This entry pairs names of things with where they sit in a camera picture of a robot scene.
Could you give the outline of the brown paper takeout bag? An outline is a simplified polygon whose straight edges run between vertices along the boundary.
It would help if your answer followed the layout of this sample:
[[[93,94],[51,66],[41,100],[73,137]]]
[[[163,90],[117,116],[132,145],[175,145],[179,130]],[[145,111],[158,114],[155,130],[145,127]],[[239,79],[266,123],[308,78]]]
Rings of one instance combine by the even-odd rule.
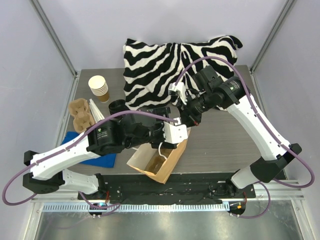
[[[187,143],[188,140],[185,139],[175,149],[155,149],[149,143],[144,143],[126,164],[150,179],[165,184],[183,155]]]

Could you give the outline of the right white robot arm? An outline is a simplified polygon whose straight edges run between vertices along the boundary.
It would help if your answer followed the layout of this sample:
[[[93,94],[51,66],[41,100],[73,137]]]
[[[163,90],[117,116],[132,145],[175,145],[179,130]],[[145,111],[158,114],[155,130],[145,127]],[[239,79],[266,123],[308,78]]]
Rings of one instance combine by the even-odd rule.
[[[295,158],[293,154],[302,152],[299,144],[291,144],[271,126],[238,76],[223,81],[212,66],[206,66],[192,78],[200,92],[194,99],[188,97],[186,103],[177,104],[182,124],[198,126],[204,112],[221,107],[241,124],[260,152],[257,161],[227,181],[225,190],[230,197],[238,197],[245,187],[258,181],[270,182]]]

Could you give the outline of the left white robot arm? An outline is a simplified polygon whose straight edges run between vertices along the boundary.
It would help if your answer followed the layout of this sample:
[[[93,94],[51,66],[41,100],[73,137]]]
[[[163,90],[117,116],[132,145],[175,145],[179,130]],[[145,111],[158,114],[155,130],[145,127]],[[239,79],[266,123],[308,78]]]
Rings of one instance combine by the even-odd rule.
[[[102,199],[108,190],[101,174],[85,175],[69,170],[83,161],[118,154],[142,144],[168,142],[166,128],[177,126],[176,119],[157,111],[125,110],[114,113],[73,140],[44,153],[27,151],[28,173],[22,185],[34,194],[60,189],[78,191]]]

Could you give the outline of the stack of black lids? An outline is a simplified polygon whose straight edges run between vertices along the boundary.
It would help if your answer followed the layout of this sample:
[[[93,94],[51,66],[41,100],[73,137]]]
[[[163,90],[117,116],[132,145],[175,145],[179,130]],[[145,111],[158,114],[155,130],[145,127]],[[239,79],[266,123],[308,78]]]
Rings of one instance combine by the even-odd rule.
[[[113,115],[119,112],[127,111],[129,110],[129,108],[126,106],[126,101],[124,99],[118,99],[118,100],[112,101],[108,105],[108,110],[110,115]]]

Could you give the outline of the white paper straws bundle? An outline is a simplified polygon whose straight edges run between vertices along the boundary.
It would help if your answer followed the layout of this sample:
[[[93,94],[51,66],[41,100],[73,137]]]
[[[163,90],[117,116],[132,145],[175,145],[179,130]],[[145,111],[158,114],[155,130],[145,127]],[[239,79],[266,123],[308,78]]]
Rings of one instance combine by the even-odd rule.
[[[89,99],[89,107],[90,107],[91,114],[96,123],[105,119],[104,115],[101,113],[101,111],[99,110],[99,108],[97,107],[97,105],[92,99]]]

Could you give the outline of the blue folded cloth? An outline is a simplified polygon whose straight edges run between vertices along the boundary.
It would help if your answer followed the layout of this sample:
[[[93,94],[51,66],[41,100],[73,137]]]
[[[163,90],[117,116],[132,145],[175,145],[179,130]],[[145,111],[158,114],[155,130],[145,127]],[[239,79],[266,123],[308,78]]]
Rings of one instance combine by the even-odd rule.
[[[68,143],[69,141],[75,139],[79,136],[79,133],[75,131],[67,131],[61,145]],[[92,158],[85,161],[80,162],[83,165],[102,167],[102,168],[113,168],[116,161],[116,153],[111,153],[108,155],[104,155],[98,158]]]

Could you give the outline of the stack of paper cups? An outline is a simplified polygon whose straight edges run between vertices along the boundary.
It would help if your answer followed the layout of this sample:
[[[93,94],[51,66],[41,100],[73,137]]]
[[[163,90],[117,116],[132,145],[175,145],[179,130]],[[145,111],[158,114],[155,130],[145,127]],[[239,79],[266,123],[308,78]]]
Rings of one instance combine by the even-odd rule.
[[[109,87],[107,85],[106,79],[103,76],[92,76],[88,80],[88,86],[91,92],[99,99],[100,102],[106,103],[109,101]]]

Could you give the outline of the zebra print pillow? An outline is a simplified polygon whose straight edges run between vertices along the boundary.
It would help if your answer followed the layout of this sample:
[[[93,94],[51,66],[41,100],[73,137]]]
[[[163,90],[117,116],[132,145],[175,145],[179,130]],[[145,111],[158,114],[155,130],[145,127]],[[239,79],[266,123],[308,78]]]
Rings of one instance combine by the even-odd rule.
[[[235,65],[236,51],[243,43],[233,35],[223,35],[203,42],[149,45],[128,38],[123,46],[125,104],[130,110],[177,105],[169,95],[169,86],[193,61],[213,56]]]

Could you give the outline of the cardboard cup carrier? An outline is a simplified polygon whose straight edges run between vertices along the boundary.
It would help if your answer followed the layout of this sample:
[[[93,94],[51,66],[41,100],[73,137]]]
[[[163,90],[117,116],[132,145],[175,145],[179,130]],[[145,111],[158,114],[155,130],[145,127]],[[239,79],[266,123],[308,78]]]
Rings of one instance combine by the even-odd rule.
[[[84,98],[78,98],[68,104],[68,110],[73,117],[73,127],[77,133],[85,132],[96,121],[91,114],[89,103]]]

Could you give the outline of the aluminium frame rail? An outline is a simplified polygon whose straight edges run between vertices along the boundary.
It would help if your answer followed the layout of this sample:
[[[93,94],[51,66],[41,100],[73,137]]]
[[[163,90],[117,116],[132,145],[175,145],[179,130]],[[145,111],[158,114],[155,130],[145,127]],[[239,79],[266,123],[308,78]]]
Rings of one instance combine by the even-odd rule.
[[[291,188],[278,184],[273,180],[270,183],[264,183],[264,185],[270,194],[271,200],[303,200],[305,198],[300,188]],[[250,201],[267,200],[267,191],[261,184],[256,183],[251,188],[254,189],[256,197],[251,198]],[[77,191],[62,189],[49,194],[37,195],[32,198],[31,202],[76,202],[79,201],[77,198]]]

